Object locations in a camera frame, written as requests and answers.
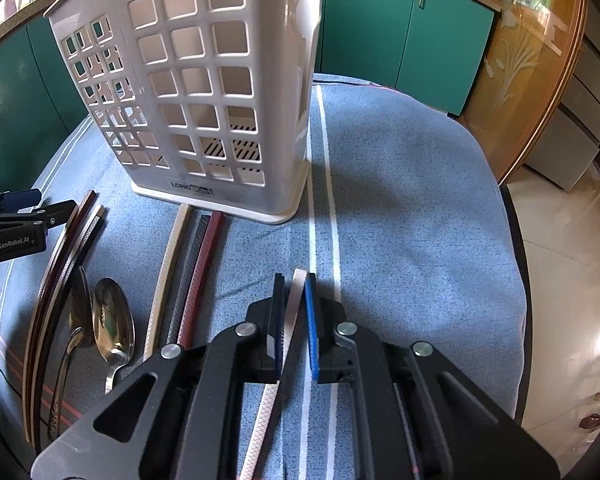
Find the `brown chopstick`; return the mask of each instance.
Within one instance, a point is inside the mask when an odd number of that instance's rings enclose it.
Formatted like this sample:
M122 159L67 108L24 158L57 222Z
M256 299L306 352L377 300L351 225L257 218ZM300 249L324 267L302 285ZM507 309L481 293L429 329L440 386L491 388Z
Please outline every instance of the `brown chopstick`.
M189 286L189 293L187 294L184 314L182 315L182 322L180 323L180 331L178 332L178 344L184 348L189 348L191 346L196 317L198 316L200 301L204 291L206 274L211 266L211 261L213 259L212 253L216 246L216 242L218 241L218 234L220 233L223 218L224 215L219 211L215 211L211 215L211 220L205 231L205 237L202 240L196 267L193 270L193 277L191 279L191 285Z
M40 325L40 337L38 338L38 344L36 345L36 354L31 375L31 400L27 412L31 427L32 442L37 454L42 451L42 447L40 446L40 403L42 400L42 386L54 331L58 326L58 321L62 314L64 292L74 267L82 264L95 237L100 232L105 213L106 208L101 205L96 206L80 231L80 234L72 242L71 249L62 266L62 271L58 276L58 282L51 293L48 308L45 311L45 316Z
M62 265L66 260L69 251L69 246L75 237L75 234L80 228L80 224L91 209L91 206L96 200L96 192L90 189L82 199L82 202L74 210L66 226L62 230L62 234L58 238L58 242L54 247L51 258L46 265L45 273L40 283L40 290L36 298L36 303L33 307L33 313L29 322L29 332L27 333L27 342L24 352L24 364L22 370L22 421L24 424L24 437L27 442L31 442L31 425L29 423L29 405L31 402L31 374L34 361L34 351L38 337L40 336L40 323L42 322L46 306L49 301L51 291L56 285L58 275L61 272Z

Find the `cabinet drawer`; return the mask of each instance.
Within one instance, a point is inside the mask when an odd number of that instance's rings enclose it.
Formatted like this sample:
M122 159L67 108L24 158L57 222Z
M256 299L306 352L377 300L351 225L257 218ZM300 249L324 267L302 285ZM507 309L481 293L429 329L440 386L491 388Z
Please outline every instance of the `cabinet drawer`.
M600 142L600 103L591 92L579 81L572 77L562 96L565 105Z
M591 0L587 0L587 23L584 35L600 52L600 13Z
M598 147L558 109L525 164L568 191L597 154Z
M600 102L600 58L585 43L582 44L575 74Z

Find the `screw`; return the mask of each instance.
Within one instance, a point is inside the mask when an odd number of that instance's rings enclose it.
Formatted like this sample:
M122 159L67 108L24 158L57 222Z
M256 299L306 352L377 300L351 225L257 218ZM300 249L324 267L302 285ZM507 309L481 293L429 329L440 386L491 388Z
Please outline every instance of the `screw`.
M433 346L431 346L426 341L418 341L415 345L413 345L413 353L418 357L429 357L433 354Z
M249 321L240 323L237 327L235 327L235 333L240 337L248 337L250 335L255 334L258 331L258 327L255 323L251 323Z
M165 359L173 359L174 357L178 357L181 352L182 348L179 345L171 343L162 347L160 355Z
M338 323L336 330L340 335L354 335L357 332L358 327L355 323L343 321L342 323Z

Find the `spoon handle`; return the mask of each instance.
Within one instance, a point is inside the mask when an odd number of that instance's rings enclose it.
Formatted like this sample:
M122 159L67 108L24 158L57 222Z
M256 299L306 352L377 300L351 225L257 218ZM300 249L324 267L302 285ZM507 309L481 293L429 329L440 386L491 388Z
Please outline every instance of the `spoon handle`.
M124 365L114 365L109 368L107 372L107 381L104 383L104 394L107 395L113 389L113 379L116 376L116 372L120 370Z
M84 338L84 329L81 327L75 329L71 334L71 339L69 339L62 355L62 360L60 361L60 368L56 377L56 387L54 388L51 407L49 408L49 424L46 427L46 437L49 439L49 442L53 442L60 435L60 413L62 410L62 397L64 397L66 373L69 369L69 358L75 347L82 342L82 338Z

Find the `blue gripper pad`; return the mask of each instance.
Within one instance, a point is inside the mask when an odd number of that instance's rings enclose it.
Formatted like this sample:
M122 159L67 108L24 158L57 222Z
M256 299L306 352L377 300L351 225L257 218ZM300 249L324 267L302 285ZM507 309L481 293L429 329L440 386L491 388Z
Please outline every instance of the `blue gripper pad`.
M312 280L312 274L309 274L304 282L304 304L306 305L306 318L309 332L309 360L311 363L311 372L314 381L318 380L318 372L320 371L320 363L318 361L318 329L315 323L314 309L314 291L312 284L315 283L315 278Z

